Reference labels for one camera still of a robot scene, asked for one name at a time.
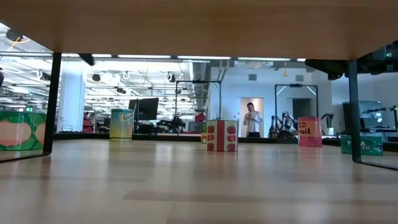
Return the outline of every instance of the wooden floor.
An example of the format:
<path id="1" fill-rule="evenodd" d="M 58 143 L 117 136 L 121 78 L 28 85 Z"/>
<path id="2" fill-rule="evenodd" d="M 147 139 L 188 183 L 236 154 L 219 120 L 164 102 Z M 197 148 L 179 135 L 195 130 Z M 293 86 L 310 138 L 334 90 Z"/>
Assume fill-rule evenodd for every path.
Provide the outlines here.
<path id="1" fill-rule="evenodd" d="M 0 164 L 1 224 L 397 222 L 398 173 L 330 146 L 57 141 Z"/>

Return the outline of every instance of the air vent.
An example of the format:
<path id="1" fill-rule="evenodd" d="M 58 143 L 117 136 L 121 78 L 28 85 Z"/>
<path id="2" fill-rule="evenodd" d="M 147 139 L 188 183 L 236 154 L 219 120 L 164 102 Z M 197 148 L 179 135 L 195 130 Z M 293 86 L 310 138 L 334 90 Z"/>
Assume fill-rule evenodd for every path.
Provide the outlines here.
<path id="1" fill-rule="evenodd" d="M 256 74 L 249 74 L 249 81 L 257 81 L 257 75 Z"/>
<path id="2" fill-rule="evenodd" d="M 296 75 L 296 82 L 304 82 L 304 75 Z"/>

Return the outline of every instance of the red box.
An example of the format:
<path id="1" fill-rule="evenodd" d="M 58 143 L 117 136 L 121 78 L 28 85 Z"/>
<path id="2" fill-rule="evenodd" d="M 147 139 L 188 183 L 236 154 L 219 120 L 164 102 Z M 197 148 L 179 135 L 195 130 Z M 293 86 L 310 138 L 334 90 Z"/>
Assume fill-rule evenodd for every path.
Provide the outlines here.
<path id="1" fill-rule="evenodd" d="M 207 150 L 235 152 L 238 150 L 238 122 L 207 121 Z"/>

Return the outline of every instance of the metal frame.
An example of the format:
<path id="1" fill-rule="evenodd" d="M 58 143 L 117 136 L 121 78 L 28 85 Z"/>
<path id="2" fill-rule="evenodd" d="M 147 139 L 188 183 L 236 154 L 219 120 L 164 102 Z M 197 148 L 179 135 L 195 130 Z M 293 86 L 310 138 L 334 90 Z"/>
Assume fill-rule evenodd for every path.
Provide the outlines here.
<path id="1" fill-rule="evenodd" d="M 276 84 L 275 85 L 275 118 L 278 116 L 278 111 L 277 111 L 277 88 L 278 86 L 289 86 L 291 88 L 302 88 L 302 87 L 314 87 L 315 88 L 315 95 L 316 95 L 316 101 L 317 101 L 317 117 L 319 116 L 319 106 L 318 106 L 318 85 L 301 85 L 301 84 Z"/>
<path id="2" fill-rule="evenodd" d="M 209 85 L 210 85 L 210 83 L 218 83 L 219 84 L 219 86 L 220 86 L 220 92 L 219 92 L 219 94 L 220 94 L 220 98 L 219 98 L 219 102 L 218 102 L 218 106 L 219 106 L 219 109 L 218 109 L 218 116 L 219 116 L 219 118 L 221 117 L 221 82 L 222 81 L 176 81 L 175 82 L 175 113 L 174 113 L 174 115 L 176 116 L 177 115 L 177 96 L 178 96 L 178 93 L 177 93 L 177 91 L 178 91 L 178 84 L 179 83 L 197 83 L 197 84 L 204 84 L 204 83 L 208 83 Z"/>
<path id="3" fill-rule="evenodd" d="M 52 142 L 54 135 L 55 126 L 55 114 L 57 112 L 57 97 L 58 97 L 58 87 L 60 81 L 60 71 L 61 71 L 61 53 L 54 52 L 52 57 L 52 70 L 51 70 L 51 80 L 50 80 L 50 91 L 49 91 L 49 103 L 47 106 L 47 118 L 45 121 L 45 133 L 44 133 L 44 144 L 43 153 L 33 154 L 29 156 L 22 156 L 19 158 L 6 159 L 0 162 L 10 162 L 19 159 L 29 159 L 40 156 L 50 155 L 52 152 Z"/>
<path id="4" fill-rule="evenodd" d="M 359 129 L 359 106 L 358 106 L 358 66 L 356 60 L 348 62 L 349 81 L 349 106 L 351 111 L 351 150 L 353 162 L 368 166 L 380 167 L 390 170 L 398 170 L 398 167 L 364 162 L 361 158 L 360 129 Z"/>

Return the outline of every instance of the green patterned box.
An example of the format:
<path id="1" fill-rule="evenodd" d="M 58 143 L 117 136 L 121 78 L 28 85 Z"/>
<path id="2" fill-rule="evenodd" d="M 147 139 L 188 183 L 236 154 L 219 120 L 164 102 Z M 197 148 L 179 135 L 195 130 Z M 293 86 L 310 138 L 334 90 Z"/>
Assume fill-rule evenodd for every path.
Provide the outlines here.
<path id="1" fill-rule="evenodd" d="M 0 111 L 0 151 L 43 149 L 45 114 Z"/>
<path id="2" fill-rule="evenodd" d="M 382 156 L 383 142 L 379 136 L 361 136 L 361 155 Z M 341 136 L 341 152 L 351 154 L 351 136 Z"/>

